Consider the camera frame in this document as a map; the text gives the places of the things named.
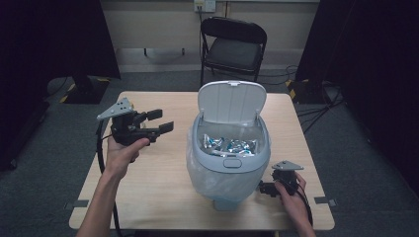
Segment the chair backrest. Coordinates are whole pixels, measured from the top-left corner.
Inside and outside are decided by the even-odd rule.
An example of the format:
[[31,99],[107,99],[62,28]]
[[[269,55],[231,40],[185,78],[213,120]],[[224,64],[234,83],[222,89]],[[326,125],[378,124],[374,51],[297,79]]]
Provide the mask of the chair backrest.
[[205,35],[228,40],[259,43],[265,46],[266,32],[257,24],[222,17],[210,17],[201,23],[203,39]]

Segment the table top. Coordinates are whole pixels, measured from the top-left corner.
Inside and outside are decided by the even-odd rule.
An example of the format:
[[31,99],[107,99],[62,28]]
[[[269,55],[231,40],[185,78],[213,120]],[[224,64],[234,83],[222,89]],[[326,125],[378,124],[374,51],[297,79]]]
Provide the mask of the table top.
[[[121,229],[173,230],[286,230],[292,223],[278,197],[255,191],[234,211],[217,211],[212,200],[195,191],[186,164],[188,130],[198,110],[196,92],[122,92],[134,109],[148,112],[163,110],[163,118],[147,121],[147,127],[173,121],[174,130],[161,135],[157,142],[140,151],[130,164],[118,194],[117,206]],[[271,159],[262,178],[272,182],[272,166],[289,160],[304,167],[298,171],[307,181],[305,189],[311,206],[315,230],[330,230],[334,220],[324,197],[292,100],[287,94],[268,94],[261,113],[270,132]],[[105,134],[110,133],[108,123]],[[101,173],[97,158],[93,160],[79,199],[91,200]],[[75,207],[69,220],[71,228],[79,228],[87,207]]]

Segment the person's left hand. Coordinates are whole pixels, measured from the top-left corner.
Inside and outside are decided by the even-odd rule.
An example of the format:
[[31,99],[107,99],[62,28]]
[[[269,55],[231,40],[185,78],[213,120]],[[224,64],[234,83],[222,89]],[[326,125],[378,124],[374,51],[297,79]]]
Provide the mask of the person's left hand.
[[141,138],[130,146],[123,146],[116,143],[114,138],[110,136],[108,138],[108,155],[105,171],[122,179],[126,175],[129,163],[134,162],[139,155],[139,150],[149,143],[150,141],[147,138]]

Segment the trash can lid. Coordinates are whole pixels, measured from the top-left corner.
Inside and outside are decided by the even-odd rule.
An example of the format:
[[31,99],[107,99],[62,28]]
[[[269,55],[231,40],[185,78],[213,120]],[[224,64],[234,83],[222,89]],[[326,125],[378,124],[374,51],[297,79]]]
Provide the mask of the trash can lid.
[[245,81],[217,81],[206,84],[198,94],[198,105],[205,121],[253,123],[266,101],[263,86]]

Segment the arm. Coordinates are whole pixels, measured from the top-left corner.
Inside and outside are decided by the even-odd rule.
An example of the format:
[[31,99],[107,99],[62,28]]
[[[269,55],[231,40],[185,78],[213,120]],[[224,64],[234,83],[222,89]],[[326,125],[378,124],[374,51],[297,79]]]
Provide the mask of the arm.
[[92,201],[80,226],[77,236],[108,236],[112,210],[121,179],[126,175],[130,162],[138,157],[138,151],[149,143],[142,138],[130,146],[117,144],[108,138],[106,168],[93,194]]
[[[305,189],[305,179],[302,176],[295,172],[296,178],[299,182],[301,188],[298,188],[298,191],[302,193],[302,190]],[[293,222],[293,225],[298,232],[300,237],[313,237],[315,236],[314,229],[312,228],[310,222],[308,221],[308,213],[305,208],[304,202],[299,197],[298,194],[290,196],[287,193],[286,188],[280,182],[275,182],[275,187],[278,192],[281,194],[281,201],[286,209],[286,212],[289,214],[290,219]]]

